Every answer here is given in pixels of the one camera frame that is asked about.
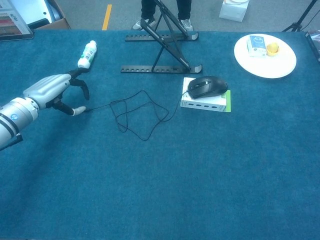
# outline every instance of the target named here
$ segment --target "person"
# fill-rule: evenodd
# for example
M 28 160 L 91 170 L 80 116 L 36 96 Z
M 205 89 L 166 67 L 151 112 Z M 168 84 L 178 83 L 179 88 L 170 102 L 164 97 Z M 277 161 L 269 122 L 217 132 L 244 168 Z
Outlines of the person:
M 190 21 L 191 1 L 192 0 L 176 0 L 178 7 L 178 20 L 187 31 L 194 30 Z M 144 19 L 150 27 L 153 27 L 156 25 L 156 20 L 154 18 L 157 5 L 156 2 L 154 0 L 141 0 L 141 5 L 141 18 Z M 140 19 L 132 26 L 132 29 L 142 30 Z

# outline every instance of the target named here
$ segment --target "black pants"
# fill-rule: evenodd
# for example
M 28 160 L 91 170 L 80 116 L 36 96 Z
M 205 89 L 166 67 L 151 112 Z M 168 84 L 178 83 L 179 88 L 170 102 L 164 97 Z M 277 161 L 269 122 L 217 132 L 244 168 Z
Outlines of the black pants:
M 176 0 L 178 7 L 178 19 L 185 20 L 190 18 L 191 0 Z M 156 3 L 154 0 L 141 0 L 141 18 L 153 18 L 156 12 Z

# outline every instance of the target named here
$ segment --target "teal carpet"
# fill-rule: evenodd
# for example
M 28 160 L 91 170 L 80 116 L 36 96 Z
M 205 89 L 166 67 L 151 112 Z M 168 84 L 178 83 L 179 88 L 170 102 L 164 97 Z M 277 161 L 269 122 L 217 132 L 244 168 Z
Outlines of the teal carpet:
M 317 239 L 320 66 L 304 34 L 270 33 L 297 57 L 291 74 L 273 80 L 239 66 L 233 47 L 247 33 L 232 32 L 200 32 L 180 43 L 191 65 L 203 65 L 201 74 L 120 73 L 121 65 L 152 65 L 161 48 L 125 42 L 126 34 L 43 30 L 0 42 L 0 105 L 76 68 L 95 40 L 91 70 L 78 77 L 91 98 L 69 87 L 66 104 L 94 108 L 146 90 L 171 116 L 184 77 L 213 75 L 228 83 L 231 113 L 178 107 L 142 141 L 121 133 L 108 107 L 75 117 L 40 111 L 24 141 L 0 152 L 0 238 Z M 179 65 L 166 51 L 159 64 Z M 146 101 L 139 95 L 128 108 Z M 128 120 L 144 137 L 157 122 L 150 104 Z

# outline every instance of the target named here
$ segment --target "small white box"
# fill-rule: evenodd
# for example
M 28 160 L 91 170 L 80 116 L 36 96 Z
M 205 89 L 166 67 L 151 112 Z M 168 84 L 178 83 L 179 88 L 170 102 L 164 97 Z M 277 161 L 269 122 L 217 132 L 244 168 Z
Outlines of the small white box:
M 263 36 L 250 35 L 246 41 L 249 56 L 251 57 L 265 57 L 267 49 L 265 39 Z
M 183 79 L 182 93 L 188 90 L 188 85 L 193 79 L 191 77 Z M 188 93 L 185 93 L 181 98 L 180 107 L 224 112 L 227 107 L 227 97 L 224 93 L 219 96 L 192 99 Z
M 219 18 L 242 22 L 248 8 L 249 0 L 240 4 L 228 4 L 226 1 L 222 3 Z

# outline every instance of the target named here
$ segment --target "white plate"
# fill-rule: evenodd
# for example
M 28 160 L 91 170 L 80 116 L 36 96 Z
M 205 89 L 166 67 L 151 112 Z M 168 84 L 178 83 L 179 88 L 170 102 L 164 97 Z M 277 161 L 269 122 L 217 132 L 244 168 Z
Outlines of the white plate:
M 264 38 L 265 45 L 277 43 L 279 52 L 275 56 L 249 56 L 247 39 L 250 35 Z M 267 34 L 249 34 L 240 38 L 234 46 L 234 56 L 237 62 L 256 76 L 276 79 L 290 74 L 296 67 L 297 58 L 291 47 L 281 39 Z
M 232 1 L 232 2 L 235 2 L 235 3 L 239 3 L 239 4 L 248 2 L 248 0 L 231 0 L 231 1 Z

